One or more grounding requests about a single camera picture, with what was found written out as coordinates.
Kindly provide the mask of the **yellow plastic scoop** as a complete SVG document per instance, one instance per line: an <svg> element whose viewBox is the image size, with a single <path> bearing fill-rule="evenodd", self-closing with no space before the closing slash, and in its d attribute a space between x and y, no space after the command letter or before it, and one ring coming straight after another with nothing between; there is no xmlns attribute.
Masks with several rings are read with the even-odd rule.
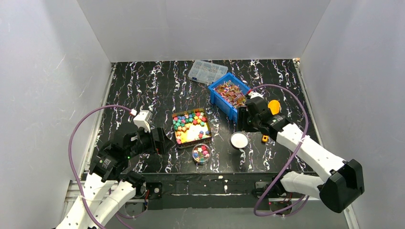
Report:
<svg viewBox="0 0 405 229"><path fill-rule="evenodd" d="M281 109L280 102L278 100L271 100L268 103L268 108L273 115L277 115ZM270 140L270 137L268 135L262 135L262 139L261 139L262 143L267 143L267 142L269 142L269 140Z"/></svg>

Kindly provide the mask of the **white round jar lid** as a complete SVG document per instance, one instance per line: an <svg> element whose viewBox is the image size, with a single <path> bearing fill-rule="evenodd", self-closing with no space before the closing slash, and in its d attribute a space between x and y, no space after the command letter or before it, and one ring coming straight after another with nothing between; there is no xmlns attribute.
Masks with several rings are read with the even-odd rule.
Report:
<svg viewBox="0 0 405 229"><path fill-rule="evenodd" d="M230 143L234 148L243 149L249 143L248 136L243 132L235 132L231 135Z"/></svg>

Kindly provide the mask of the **blue bin of lollipops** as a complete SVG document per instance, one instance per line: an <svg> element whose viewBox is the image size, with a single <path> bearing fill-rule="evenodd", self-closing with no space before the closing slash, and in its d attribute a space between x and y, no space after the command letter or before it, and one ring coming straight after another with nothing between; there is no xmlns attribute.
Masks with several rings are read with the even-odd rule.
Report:
<svg viewBox="0 0 405 229"><path fill-rule="evenodd" d="M231 73L208 86L210 101L223 111L230 120L237 122L237 109L245 104L250 88Z"/></svg>

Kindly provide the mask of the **tin tray of star candies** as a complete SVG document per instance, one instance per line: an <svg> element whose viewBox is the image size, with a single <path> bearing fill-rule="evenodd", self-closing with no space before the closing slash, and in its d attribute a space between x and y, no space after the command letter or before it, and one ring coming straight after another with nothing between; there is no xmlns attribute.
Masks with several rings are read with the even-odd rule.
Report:
<svg viewBox="0 0 405 229"><path fill-rule="evenodd" d="M178 148L209 143L213 137L210 122L203 108L172 114L172 128Z"/></svg>

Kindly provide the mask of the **clear plastic jar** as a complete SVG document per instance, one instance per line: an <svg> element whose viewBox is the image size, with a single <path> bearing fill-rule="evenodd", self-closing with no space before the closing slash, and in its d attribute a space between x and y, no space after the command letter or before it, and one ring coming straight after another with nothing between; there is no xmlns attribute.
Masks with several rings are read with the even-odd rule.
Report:
<svg viewBox="0 0 405 229"><path fill-rule="evenodd" d="M206 144L197 144L192 149L192 158L197 164L206 164L211 155L211 149Z"/></svg>

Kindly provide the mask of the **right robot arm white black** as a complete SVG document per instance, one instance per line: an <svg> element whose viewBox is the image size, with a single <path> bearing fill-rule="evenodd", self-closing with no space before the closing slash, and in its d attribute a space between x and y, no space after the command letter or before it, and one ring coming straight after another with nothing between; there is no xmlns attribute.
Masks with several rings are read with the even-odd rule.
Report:
<svg viewBox="0 0 405 229"><path fill-rule="evenodd" d="M364 193L362 165L336 156L302 132L283 114L272 114L268 103L261 97L247 100L237 111L237 130L260 132L273 141L293 151L309 165L316 176L299 174L284 167L262 193L261 199L270 192L279 195L300 193L317 198L331 211L343 212Z"/></svg>

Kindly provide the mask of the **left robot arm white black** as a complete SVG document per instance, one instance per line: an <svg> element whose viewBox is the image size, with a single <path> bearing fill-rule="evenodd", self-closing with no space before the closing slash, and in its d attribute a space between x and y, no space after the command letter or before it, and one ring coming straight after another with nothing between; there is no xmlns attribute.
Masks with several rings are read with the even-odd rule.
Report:
<svg viewBox="0 0 405 229"><path fill-rule="evenodd" d="M135 124L122 124L94 156L80 195L57 228L105 226L128 200L147 194L142 174L123 173L129 160L140 154L165 154L174 144L161 127L147 131Z"/></svg>

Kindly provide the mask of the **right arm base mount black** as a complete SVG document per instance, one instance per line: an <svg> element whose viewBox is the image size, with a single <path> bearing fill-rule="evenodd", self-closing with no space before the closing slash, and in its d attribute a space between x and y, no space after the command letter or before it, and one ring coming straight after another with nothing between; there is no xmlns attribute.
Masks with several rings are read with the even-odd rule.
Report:
<svg viewBox="0 0 405 229"><path fill-rule="evenodd" d="M252 194L260 198L265 192L270 182L257 181ZM261 211L277 211L292 205L292 193L278 194L276 187L273 187L266 195L264 200L259 204L258 210Z"/></svg>

